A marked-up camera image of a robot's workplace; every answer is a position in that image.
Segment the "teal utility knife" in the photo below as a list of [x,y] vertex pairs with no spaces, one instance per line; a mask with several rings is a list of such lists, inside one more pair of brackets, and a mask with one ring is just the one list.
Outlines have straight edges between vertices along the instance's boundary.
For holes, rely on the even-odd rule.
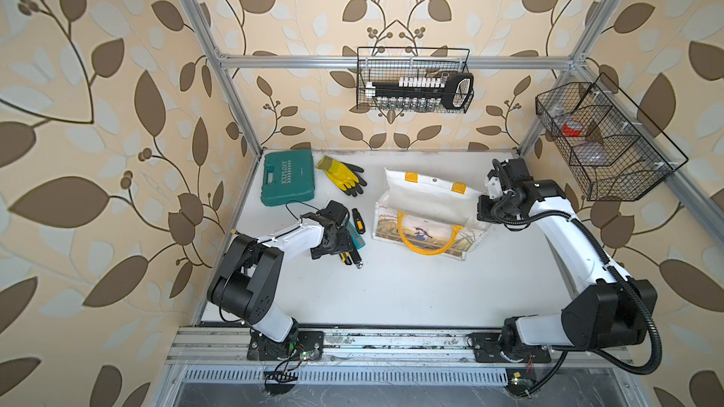
[[358,233],[356,226],[350,220],[347,222],[347,229],[351,235],[351,239],[356,247],[356,250],[362,249],[366,243],[364,239],[362,239],[360,233]]

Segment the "white canvas pouch yellow handles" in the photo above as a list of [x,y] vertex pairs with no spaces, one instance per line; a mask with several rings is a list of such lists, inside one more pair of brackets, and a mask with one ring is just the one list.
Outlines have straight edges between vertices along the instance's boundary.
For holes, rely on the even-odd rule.
[[385,175],[388,189],[375,204],[373,239],[463,261],[488,234],[490,225],[477,219],[480,191],[415,171]]

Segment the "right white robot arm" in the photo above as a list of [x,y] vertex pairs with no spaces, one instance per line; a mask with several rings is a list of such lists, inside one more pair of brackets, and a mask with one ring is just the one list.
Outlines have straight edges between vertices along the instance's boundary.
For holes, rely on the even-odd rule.
[[561,258],[576,293],[558,313],[509,318],[505,329],[515,344],[594,352],[648,339],[652,350],[661,352],[652,319],[655,288],[633,279],[603,250],[559,186],[550,180],[512,182],[492,176],[486,187],[479,220],[509,227],[535,224]]

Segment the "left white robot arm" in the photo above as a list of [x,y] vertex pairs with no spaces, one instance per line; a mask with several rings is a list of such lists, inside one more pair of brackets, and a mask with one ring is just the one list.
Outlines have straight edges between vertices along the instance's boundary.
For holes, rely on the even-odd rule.
[[275,304],[282,266],[306,252],[314,259],[354,252],[345,207],[307,213],[273,235],[237,233],[215,269],[207,301],[275,343],[292,338],[295,320]]

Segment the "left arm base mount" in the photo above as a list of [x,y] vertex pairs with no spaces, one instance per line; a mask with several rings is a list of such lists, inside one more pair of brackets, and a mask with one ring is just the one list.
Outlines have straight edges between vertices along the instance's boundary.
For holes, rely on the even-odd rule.
[[250,361],[316,361],[324,353],[324,332],[300,330],[296,320],[292,320],[290,333],[282,342],[273,341],[254,329],[250,331],[250,337],[247,352]]

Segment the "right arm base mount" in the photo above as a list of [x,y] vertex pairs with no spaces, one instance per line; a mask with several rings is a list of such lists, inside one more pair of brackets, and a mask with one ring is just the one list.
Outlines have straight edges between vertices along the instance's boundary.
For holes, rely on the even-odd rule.
[[476,363],[548,364],[550,352],[541,346],[524,344],[508,327],[494,332],[468,335],[468,344]]

